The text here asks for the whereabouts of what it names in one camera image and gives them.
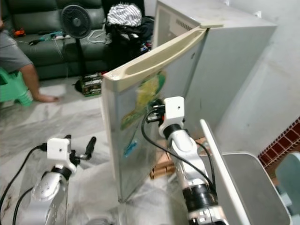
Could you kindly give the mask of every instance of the mini fridge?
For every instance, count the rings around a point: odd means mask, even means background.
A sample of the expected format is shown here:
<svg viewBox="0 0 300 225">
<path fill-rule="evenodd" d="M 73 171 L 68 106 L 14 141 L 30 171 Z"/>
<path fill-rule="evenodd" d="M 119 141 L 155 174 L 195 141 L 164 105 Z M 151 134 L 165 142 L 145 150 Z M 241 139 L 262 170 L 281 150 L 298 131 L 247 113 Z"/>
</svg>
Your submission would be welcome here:
<svg viewBox="0 0 300 225">
<path fill-rule="evenodd" d="M 162 152 L 144 140 L 141 121 L 156 99 L 186 99 L 185 128 L 216 126 L 267 45 L 275 25 L 218 0 L 158 0 L 154 49 L 108 73 L 102 83 L 105 126 L 119 201 L 149 175 Z M 164 144 L 158 125 L 152 140 Z"/>
</svg>

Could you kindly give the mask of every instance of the pile of clothes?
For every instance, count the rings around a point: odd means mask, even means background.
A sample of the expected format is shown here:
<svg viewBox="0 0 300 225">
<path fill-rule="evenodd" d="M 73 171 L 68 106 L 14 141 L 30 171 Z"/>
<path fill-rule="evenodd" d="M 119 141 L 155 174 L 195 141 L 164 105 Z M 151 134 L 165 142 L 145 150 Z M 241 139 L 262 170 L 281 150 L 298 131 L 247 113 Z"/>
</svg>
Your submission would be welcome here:
<svg viewBox="0 0 300 225">
<path fill-rule="evenodd" d="M 111 7 L 105 24 L 106 43 L 113 48 L 114 68 L 151 49 L 154 18 L 142 17 L 134 4 L 118 4 Z"/>
</svg>

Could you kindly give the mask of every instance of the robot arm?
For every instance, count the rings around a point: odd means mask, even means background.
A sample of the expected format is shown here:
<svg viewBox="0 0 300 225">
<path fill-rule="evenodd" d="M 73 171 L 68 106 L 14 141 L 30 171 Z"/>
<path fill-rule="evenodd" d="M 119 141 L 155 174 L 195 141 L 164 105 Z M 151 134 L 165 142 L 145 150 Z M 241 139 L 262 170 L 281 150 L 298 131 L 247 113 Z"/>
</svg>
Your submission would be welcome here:
<svg viewBox="0 0 300 225">
<path fill-rule="evenodd" d="M 75 150 L 71 150 L 70 135 L 65 138 L 48 140 L 47 159 L 53 164 L 53 167 L 50 172 L 45 172 L 41 181 L 34 186 L 22 224 L 55 224 L 58 209 L 63 202 L 67 211 L 69 178 L 76 173 L 76 167 L 80 164 L 80 160 L 91 158 L 95 143 L 96 138 L 92 137 L 85 154 L 76 156 Z"/>
<path fill-rule="evenodd" d="M 164 105 L 153 106 L 153 108 L 160 110 L 147 122 L 160 122 L 159 134 L 167 140 L 169 151 L 194 165 L 207 177 L 204 163 L 197 153 L 196 142 L 183 129 L 184 98 L 166 98 Z M 228 225 L 222 207 L 218 205 L 217 193 L 212 190 L 206 178 L 177 157 L 171 156 L 171 158 L 175 163 L 186 201 L 189 224 Z"/>
</svg>

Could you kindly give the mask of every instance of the cable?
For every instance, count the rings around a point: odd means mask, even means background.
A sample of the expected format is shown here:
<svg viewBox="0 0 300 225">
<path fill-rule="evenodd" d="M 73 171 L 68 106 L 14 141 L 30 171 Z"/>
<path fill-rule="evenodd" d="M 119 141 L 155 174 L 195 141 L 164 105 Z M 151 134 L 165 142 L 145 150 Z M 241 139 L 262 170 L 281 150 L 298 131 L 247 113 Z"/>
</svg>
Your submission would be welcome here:
<svg viewBox="0 0 300 225">
<path fill-rule="evenodd" d="M 19 41 L 19 40 L 15 40 L 16 42 L 20 42 L 20 43 L 25 43 L 25 44 L 28 44 L 28 42 L 26 41 Z"/>
<path fill-rule="evenodd" d="M 210 157 L 210 152 L 207 150 L 207 148 L 203 144 L 201 144 L 201 143 L 199 143 L 197 141 L 195 141 L 195 142 L 197 144 L 199 144 L 204 149 L 204 151 L 207 154 L 208 160 L 210 162 L 210 170 L 211 170 L 211 176 L 212 176 L 212 183 L 214 185 L 214 189 L 216 190 L 215 169 L 214 169 L 214 165 L 212 163 L 211 157 Z"/>
<path fill-rule="evenodd" d="M 17 201 L 17 205 L 15 206 L 15 211 L 14 211 L 14 217 L 13 217 L 13 225 L 16 224 L 17 221 L 17 214 L 18 214 L 18 210 L 19 210 L 19 206 L 21 204 L 22 199 L 27 195 L 27 193 L 29 193 L 31 190 L 33 189 L 33 187 L 29 188 L 27 191 L 25 191 L 21 197 L 18 199 Z"/>
<path fill-rule="evenodd" d="M 216 190 L 215 190 L 215 188 L 214 188 L 213 183 L 211 182 L 211 180 L 210 180 L 210 179 L 209 179 L 209 178 L 208 178 L 201 170 L 199 170 L 196 166 L 194 166 L 193 164 L 191 164 L 190 162 L 188 162 L 186 159 L 184 159 L 184 158 L 182 158 L 182 157 L 180 157 L 180 156 L 177 156 L 176 154 L 170 152 L 168 149 L 165 149 L 163 146 L 160 146 L 159 144 L 155 143 L 153 140 L 151 140 L 151 139 L 147 136 L 147 134 L 146 134 L 146 132 L 145 132 L 145 127 L 144 127 L 144 126 L 145 126 L 146 119 L 148 118 L 148 116 L 150 116 L 152 113 L 155 113 L 156 111 L 157 111 L 156 109 L 153 109 L 153 110 L 151 110 L 150 112 L 148 112 L 148 113 L 144 116 L 144 118 L 143 118 L 143 120 L 142 120 L 142 125 L 141 125 L 141 130 L 142 130 L 142 135 L 143 135 L 143 137 L 144 137 L 149 143 L 153 144 L 154 146 L 158 147 L 159 149 L 161 149 L 161 150 L 163 150 L 163 151 L 169 153 L 171 156 L 174 156 L 175 158 L 181 160 L 182 162 L 188 164 L 190 167 L 194 168 L 198 173 L 200 173 L 200 174 L 207 180 L 207 182 L 208 182 L 209 187 L 211 188 L 211 190 L 212 190 L 215 194 L 217 194 L 217 192 L 216 192 Z"/>
<path fill-rule="evenodd" d="M 56 42 L 56 38 L 54 37 L 53 38 L 53 42 L 54 42 L 54 45 L 55 45 L 55 48 L 56 48 L 56 51 L 58 52 L 58 54 L 60 55 L 61 59 L 64 61 L 64 57 L 60 51 L 60 48 L 58 47 L 58 44 Z M 66 78 L 68 79 L 69 77 L 69 68 L 68 68 L 68 65 L 66 65 L 66 69 L 67 69 L 67 75 L 66 75 Z"/>
<path fill-rule="evenodd" d="M 3 195 L 2 195 L 2 197 L 1 197 L 1 200 L 0 200 L 0 212 L 1 212 L 1 209 L 2 209 L 3 202 L 4 202 L 4 198 L 5 198 L 6 194 L 8 193 L 9 188 L 11 187 L 11 185 L 13 184 L 13 182 L 15 181 L 15 179 L 17 178 L 17 176 L 19 175 L 19 173 L 20 173 L 21 170 L 23 169 L 23 167 L 24 167 L 25 163 L 27 162 L 29 156 L 30 156 L 36 149 L 39 149 L 39 148 L 41 148 L 41 147 L 42 147 L 41 145 L 36 146 L 36 147 L 34 147 L 33 149 L 31 149 L 31 150 L 28 152 L 28 154 L 27 154 L 26 158 L 24 159 L 24 162 L 22 163 L 20 169 L 19 169 L 18 172 L 15 174 L 15 176 L 12 178 L 12 180 L 8 183 L 6 189 L 5 189 L 4 192 L 3 192 Z"/>
<path fill-rule="evenodd" d="M 91 42 L 91 43 L 94 43 L 94 44 L 95 44 L 95 43 L 105 43 L 105 42 L 106 42 L 105 40 L 104 40 L 104 41 L 93 41 L 93 40 L 90 39 L 96 31 L 102 31 L 102 33 L 101 33 L 101 34 L 98 34 L 97 36 L 95 36 L 95 39 L 98 38 L 98 37 L 100 37 L 101 35 L 105 34 L 105 32 L 103 31 L 103 29 L 101 29 L 101 30 L 94 30 L 94 31 L 92 31 L 91 34 L 88 36 L 87 40 L 88 40 L 89 42 Z"/>
</svg>

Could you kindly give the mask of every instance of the green stool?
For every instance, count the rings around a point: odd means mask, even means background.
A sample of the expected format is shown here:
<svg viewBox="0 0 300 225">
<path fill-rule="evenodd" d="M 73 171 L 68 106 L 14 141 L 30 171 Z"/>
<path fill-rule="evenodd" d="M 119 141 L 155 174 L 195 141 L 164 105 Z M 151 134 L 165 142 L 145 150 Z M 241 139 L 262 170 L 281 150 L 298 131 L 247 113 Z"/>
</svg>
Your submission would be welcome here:
<svg viewBox="0 0 300 225">
<path fill-rule="evenodd" d="M 11 100 L 18 100 L 25 106 L 29 106 L 32 102 L 27 93 L 22 74 L 20 72 L 8 74 L 0 68 L 0 102 Z"/>
</svg>

